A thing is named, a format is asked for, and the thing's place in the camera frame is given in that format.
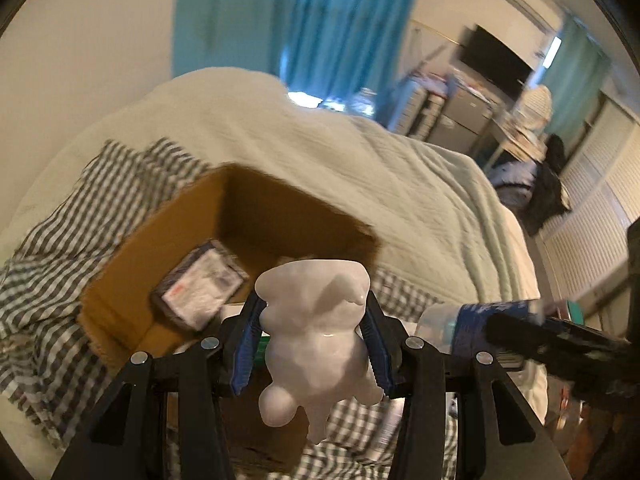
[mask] white blanket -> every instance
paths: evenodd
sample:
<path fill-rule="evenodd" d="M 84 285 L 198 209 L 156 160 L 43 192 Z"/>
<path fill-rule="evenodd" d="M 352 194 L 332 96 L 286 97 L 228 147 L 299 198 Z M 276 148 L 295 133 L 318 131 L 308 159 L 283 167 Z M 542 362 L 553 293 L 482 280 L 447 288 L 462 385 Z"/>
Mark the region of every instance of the white blanket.
<path fill-rule="evenodd" d="M 521 296 L 498 199 L 466 156 L 381 126 L 293 104 L 272 76 L 206 69 L 159 86 L 62 150 L 0 235 L 0 258 L 66 197 L 107 139 L 142 150 L 167 137 L 216 165 L 254 166 L 372 225 L 379 264 L 443 301 Z"/>

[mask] white figurine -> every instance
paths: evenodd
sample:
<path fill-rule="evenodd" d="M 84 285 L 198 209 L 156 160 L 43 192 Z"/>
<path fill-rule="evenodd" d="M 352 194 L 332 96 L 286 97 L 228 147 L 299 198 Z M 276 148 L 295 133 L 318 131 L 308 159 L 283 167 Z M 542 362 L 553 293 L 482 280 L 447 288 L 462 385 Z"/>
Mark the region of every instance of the white figurine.
<path fill-rule="evenodd" d="M 300 260 L 258 277 L 255 291 L 267 302 L 260 324 L 271 336 L 265 362 L 273 383 L 259 401 L 267 426 L 284 426 L 303 406 L 307 438 L 318 444 L 336 402 L 380 402 L 367 347 L 355 332 L 369 284 L 365 268 L 345 260 Z"/>

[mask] louvered closet door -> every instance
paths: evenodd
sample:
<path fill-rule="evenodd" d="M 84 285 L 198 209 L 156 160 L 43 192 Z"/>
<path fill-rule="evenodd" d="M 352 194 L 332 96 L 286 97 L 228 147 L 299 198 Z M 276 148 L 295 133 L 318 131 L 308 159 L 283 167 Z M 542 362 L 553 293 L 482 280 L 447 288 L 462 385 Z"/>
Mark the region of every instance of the louvered closet door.
<path fill-rule="evenodd" d="M 561 178 L 574 211 L 536 242 L 554 296 L 579 300 L 626 260 L 626 229 L 640 216 L 640 126 L 607 102 Z"/>

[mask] television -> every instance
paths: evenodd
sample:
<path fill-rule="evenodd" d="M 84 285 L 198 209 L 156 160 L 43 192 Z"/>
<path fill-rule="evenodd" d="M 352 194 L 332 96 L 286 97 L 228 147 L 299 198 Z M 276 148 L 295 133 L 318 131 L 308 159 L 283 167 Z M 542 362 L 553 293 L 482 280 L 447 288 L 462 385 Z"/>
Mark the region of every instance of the television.
<path fill-rule="evenodd" d="M 531 73 L 529 65 L 513 50 L 479 26 L 476 26 L 464 47 L 460 62 L 478 72 L 514 101 L 518 100 Z"/>

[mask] plastic bottle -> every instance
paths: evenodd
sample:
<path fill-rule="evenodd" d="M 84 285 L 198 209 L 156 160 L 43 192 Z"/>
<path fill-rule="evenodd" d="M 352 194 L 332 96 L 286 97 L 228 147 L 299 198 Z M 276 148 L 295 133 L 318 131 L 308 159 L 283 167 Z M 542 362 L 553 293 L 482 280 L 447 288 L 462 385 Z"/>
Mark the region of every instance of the plastic bottle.
<path fill-rule="evenodd" d="M 362 88 L 347 101 L 345 111 L 350 115 L 372 119 L 376 115 L 376 93 Z"/>
<path fill-rule="evenodd" d="M 447 354 L 473 357 L 479 351 L 496 353 L 497 349 L 484 338 L 484 325 L 488 317 L 498 311 L 537 324 L 544 321 L 540 300 L 462 306 L 435 304 L 420 316 L 415 335 Z"/>

